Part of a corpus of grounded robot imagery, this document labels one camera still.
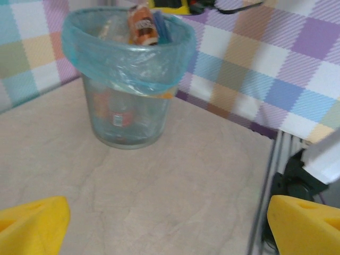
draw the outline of trash can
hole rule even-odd
[[[192,27],[164,16],[172,41],[138,46],[100,38],[110,20],[116,38],[128,37],[127,9],[72,12],[62,30],[63,52],[81,72],[92,130],[103,143],[137,149],[157,141],[171,98],[196,47]]]

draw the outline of orange can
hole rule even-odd
[[[136,45],[158,44],[157,29],[150,9],[145,4],[136,5],[128,11],[132,41]]]

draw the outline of yellow item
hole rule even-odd
[[[189,10],[189,5],[186,0],[181,0],[182,6],[179,8],[171,7],[155,7],[155,3],[152,0],[148,1],[150,9],[161,10],[163,13],[173,14],[173,15],[191,15]]]
[[[267,217],[280,255],[340,254],[340,209],[275,195]]]
[[[65,197],[0,211],[1,255],[57,255],[70,221]]]

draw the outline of plaid fabric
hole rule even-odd
[[[0,113],[79,76],[61,50],[68,12],[67,0],[0,0]]]
[[[0,111],[78,75],[60,48],[68,11],[67,0],[0,0]],[[236,15],[181,17],[198,45],[177,96],[269,137],[322,139],[340,126],[339,13],[338,0],[267,0]]]

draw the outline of trash bag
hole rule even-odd
[[[191,26],[174,16],[164,19],[172,42],[138,46],[99,37],[108,20],[116,38],[129,36],[127,8],[74,11],[63,24],[63,52],[81,73],[108,87],[135,95],[162,94],[177,86],[196,48]]]

